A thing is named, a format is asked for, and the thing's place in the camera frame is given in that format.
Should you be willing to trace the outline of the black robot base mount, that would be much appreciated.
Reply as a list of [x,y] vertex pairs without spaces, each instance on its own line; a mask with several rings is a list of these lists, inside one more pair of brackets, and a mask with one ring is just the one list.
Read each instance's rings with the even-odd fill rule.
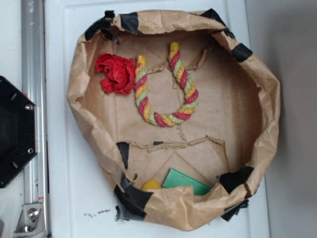
[[7,187],[37,154],[36,105],[0,77],[0,187]]

